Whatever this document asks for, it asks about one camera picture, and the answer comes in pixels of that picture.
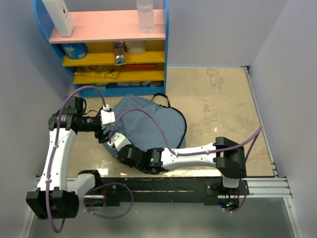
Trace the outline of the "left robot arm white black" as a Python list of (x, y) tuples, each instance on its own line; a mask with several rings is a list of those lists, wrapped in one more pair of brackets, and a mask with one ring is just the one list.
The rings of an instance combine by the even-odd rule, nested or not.
[(98, 194), (103, 188), (97, 170), (79, 172), (67, 181), (69, 158), (79, 132), (93, 132), (100, 144), (106, 142), (104, 130), (115, 122), (108, 104), (102, 105), (93, 117), (86, 115), (87, 101), (71, 97), (49, 119), (50, 145), (43, 173), (36, 190), (27, 192), (26, 202), (41, 220), (75, 218), (79, 202), (86, 193)]

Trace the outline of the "blue fabric backpack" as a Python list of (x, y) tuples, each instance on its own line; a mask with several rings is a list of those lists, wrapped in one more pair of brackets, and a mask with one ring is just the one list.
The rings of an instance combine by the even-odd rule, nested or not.
[(125, 114), (114, 129), (123, 134), (142, 151), (166, 147), (160, 129), (163, 130), (172, 149), (186, 147), (187, 122), (183, 114), (171, 106), (161, 106), (154, 101), (135, 95), (127, 95), (113, 108), (115, 117)]

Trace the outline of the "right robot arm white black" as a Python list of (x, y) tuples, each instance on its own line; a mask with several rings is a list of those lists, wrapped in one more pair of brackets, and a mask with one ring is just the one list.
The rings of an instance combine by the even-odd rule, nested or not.
[(217, 137), (215, 143), (200, 147), (171, 150), (159, 147), (142, 151), (118, 133), (112, 142), (120, 163), (145, 174), (158, 175), (184, 167), (216, 168), (222, 174), (220, 188), (227, 195), (233, 194), (239, 180), (247, 176), (244, 147), (226, 137)]

